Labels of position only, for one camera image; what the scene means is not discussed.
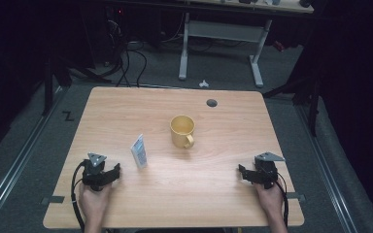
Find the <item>metal floor rail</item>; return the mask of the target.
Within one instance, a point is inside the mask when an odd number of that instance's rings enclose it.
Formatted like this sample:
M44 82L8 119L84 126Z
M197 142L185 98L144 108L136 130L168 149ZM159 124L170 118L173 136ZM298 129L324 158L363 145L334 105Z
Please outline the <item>metal floor rail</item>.
M338 219L342 225L344 233L358 233L355 222L351 216L351 213L346 205L345 198L341 193L334 176L325 160L322 147L316 136L313 135L309 128L308 116L303 107L295 106L296 113L302 121L304 130L306 131L309 141L312 145L314 155L318 161L318 166L322 174L322 180L331 200L332 206L338 216Z
M68 87L61 86L52 91L50 105L46 109L45 89L39 88L10 124L9 131L0 142L0 210L31 157L54 108L67 91Z

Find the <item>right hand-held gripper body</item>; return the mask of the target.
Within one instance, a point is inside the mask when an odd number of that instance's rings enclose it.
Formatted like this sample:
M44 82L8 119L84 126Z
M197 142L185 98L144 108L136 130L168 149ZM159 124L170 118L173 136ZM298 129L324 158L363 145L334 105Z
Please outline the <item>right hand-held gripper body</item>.
M285 159L272 152L264 152L254 157L254 183L262 184L265 189L271 188L278 180L276 162Z

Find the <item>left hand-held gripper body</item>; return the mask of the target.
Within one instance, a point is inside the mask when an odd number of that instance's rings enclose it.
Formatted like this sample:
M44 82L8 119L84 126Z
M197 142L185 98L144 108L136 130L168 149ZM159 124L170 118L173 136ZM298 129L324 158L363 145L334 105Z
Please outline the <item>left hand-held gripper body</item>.
M94 191L101 191L106 156L94 152L89 152L87 156L88 159L84 160L83 183Z

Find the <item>desk with white metal frame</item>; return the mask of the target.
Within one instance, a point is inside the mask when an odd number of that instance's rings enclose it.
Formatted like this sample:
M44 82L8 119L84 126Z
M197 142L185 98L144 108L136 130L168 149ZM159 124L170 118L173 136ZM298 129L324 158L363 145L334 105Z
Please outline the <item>desk with white metal frame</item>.
M229 10L256 10L267 13L312 14L314 8L304 0L183 0L187 6L204 4L206 6L221 6ZM220 39L236 42L255 43L254 54L249 56L254 84L263 87L258 60L269 34L272 18L268 17L263 25L251 26L242 23L215 22L208 19L191 19L189 13L184 14L183 50L180 59L179 79L187 78L188 40L190 37Z

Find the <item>grey tape strip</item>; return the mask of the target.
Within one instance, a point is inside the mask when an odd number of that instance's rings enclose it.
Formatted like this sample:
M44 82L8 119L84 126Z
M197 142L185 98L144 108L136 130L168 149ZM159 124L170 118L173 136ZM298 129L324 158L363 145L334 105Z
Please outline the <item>grey tape strip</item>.
M50 196L50 197L44 197L41 200L41 205L48 205L50 203L58 203L62 204L64 201L65 197L64 196Z
M304 194L299 194L298 192L288 192L287 193L288 199L297 199L300 203L305 202L306 198Z

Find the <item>white and blue packet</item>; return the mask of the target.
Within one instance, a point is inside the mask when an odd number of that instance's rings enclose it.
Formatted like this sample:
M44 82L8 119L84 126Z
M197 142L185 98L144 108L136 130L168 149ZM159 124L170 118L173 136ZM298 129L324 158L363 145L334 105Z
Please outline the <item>white and blue packet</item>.
M139 169L145 168L148 165L148 159L144 145L144 137L142 134L138 136L130 149L137 167Z

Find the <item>person's left hand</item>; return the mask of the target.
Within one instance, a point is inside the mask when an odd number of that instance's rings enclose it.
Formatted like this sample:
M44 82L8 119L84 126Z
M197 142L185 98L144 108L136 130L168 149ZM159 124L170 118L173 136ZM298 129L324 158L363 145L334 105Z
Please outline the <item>person's left hand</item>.
M79 202L85 215L86 227L102 225L111 189L111 184L105 185L101 191L93 191L90 186L83 183L80 185Z

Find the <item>yellow mug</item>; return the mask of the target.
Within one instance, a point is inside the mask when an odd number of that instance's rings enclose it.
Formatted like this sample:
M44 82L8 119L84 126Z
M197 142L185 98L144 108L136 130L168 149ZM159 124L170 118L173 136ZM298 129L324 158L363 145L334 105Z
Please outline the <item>yellow mug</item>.
M189 116L174 116L170 122L171 138L177 148L190 149L194 146L195 123Z

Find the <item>black metal stand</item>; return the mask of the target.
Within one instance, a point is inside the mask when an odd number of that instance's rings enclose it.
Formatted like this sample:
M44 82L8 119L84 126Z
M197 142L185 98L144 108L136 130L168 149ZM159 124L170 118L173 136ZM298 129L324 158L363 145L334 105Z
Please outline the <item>black metal stand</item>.
M316 136L320 85L320 71L318 69L296 65L285 84L263 93L263 97L271 98L278 94L292 93L294 105L307 104L309 106L307 126L310 133Z
M69 87L72 84L70 78L69 69L73 68L85 77L90 78L93 81L100 83L108 83L109 80L105 79L102 75L95 74L88 69L79 66L78 64L68 60L62 56L49 55L45 63L45 102L43 115L47 116L50 110L54 106L54 92L53 92L53 80L57 80L61 87Z

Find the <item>person's right hand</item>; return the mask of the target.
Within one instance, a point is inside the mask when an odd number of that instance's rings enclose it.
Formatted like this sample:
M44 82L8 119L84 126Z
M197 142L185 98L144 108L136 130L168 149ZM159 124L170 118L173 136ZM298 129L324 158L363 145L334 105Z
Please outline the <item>person's right hand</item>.
M284 198L280 189L280 183L273 184L265 189L263 184L254 185L259 203L268 217L283 216Z

